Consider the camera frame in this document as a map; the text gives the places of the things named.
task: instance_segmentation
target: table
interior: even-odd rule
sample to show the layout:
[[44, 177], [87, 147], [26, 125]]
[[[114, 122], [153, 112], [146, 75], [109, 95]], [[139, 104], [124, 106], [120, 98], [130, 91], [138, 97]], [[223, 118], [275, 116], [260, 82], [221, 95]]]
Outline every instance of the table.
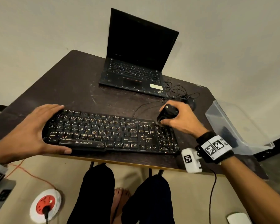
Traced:
[[[160, 98], [146, 94], [135, 93], [127, 90], [107, 86], [99, 86], [101, 71], [105, 58], [80, 52], [70, 51], [45, 75], [35, 82], [28, 90], [0, 114], [0, 139], [8, 134], [37, 106], [51, 103], [65, 105], [67, 109], [104, 113], [131, 117], [134, 111], [142, 104], [160, 101]], [[212, 130], [205, 112], [215, 98], [208, 88], [190, 82], [171, 78], [172, 85], [182, 85], [188, 94], [200, 93], [196, 99], [194, 113], [202, 124]], [[161, 103], [155, 102], [141, 107], [135, 114], [136, 118], [155, 120], [159, 113]], [[181, 149], [192, 147], [196, 140], [182, 132], [175, 131]], [[72, 159], [89, 160], [122, 165], [132, 165], [162, 170], [185, 171], [181, 156], [139, 154], [139, 153], [93, 153], [84, 156], [66, 156]], [[263, 179], [267, 175], [256, 161], [254, 156], [237, 156], [250, 169]], [[221, 168], [215, 164], [206, 164], [200, 161], [203, 172], [210, 173], [209, 168], [222, 174]]]

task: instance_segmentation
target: beige floor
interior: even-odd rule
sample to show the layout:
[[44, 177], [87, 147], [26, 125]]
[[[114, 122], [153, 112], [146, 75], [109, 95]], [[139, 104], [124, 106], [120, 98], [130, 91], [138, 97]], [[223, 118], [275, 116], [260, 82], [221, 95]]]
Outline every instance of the beige floor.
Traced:
[[[64, 207], [50, 224], [66, 223], [89, 165], [87, 161], [48, 156], [35, 156], [23, 162], [22, 166], [30, 173], [48, 180], [65, 195]], [[115, 187], [129, 188], [132, 193], [148, 177], [148, 169], [114, 164], [107, 166], [115, 175]], [[14, 166], [9, 166], [9, 172], [13, 169]], [[214, 176], [174, 171], [165, 171], [163, 176], [171, 188], [176, 224], [208, 223], [209, 195]], [[17, 184], [0, 210], [0, 223], [33, 223], [29, 217], [30, 205], [50, 186], [21, 169], [16, 170], [9, 179], [16, 180]], [[225, 216], [236, 211], [245, 212], [245, 209], [227, 179], [218, 177], [212, 199], [212, 223], [227, 223]]]

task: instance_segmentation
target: black laptop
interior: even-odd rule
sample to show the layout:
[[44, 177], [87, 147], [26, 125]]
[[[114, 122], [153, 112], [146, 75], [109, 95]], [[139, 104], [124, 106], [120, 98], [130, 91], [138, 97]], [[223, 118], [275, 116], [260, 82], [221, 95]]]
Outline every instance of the black laptop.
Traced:
[[111, 9], [102, 85], [167, 97], [162, 70], [179, 32]]

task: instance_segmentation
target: black keyboard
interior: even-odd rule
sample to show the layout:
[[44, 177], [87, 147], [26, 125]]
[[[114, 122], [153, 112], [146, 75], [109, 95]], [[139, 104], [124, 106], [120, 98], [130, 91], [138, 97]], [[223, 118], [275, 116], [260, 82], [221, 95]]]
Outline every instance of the black keyboard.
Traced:
[[43, 129], [43, 140], [80, 151], [180, 154], [172, 128], [154, 121], [63, 109]]
[[138, 79], [150, 81], [154, 84], [161, 85], [159, 73], [133, 64], [123, 63], [111, 59], [108, 71], [120, 75], [132, 76]]

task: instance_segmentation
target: black pants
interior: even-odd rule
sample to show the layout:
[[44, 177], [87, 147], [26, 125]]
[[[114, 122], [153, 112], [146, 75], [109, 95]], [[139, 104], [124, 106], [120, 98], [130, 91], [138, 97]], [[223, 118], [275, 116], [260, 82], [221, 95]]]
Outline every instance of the black pants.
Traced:
[[[105, 165], [87, 171], [67, 224], [109, 224], [114, 186], [113, 172]], [[138, 220], [141, 224], [175, 223], [170, 188], [162, 176], [146, 179], [123, 207], [122, 224], [136, 224]]]

